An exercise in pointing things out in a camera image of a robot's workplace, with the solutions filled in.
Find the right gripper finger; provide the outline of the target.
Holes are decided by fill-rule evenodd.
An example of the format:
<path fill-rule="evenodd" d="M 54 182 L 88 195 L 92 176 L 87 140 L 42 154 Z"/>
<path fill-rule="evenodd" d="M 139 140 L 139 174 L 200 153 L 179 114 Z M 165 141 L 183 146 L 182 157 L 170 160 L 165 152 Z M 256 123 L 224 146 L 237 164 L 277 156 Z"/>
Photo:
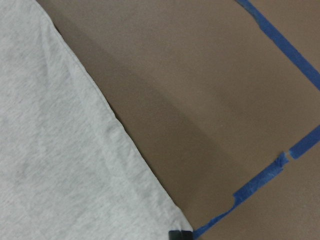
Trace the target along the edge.
<path fill-rule="evenodd" d="M 170 230 L 169 240 L 193 240 L 193 232 L 189 230 Z"/>

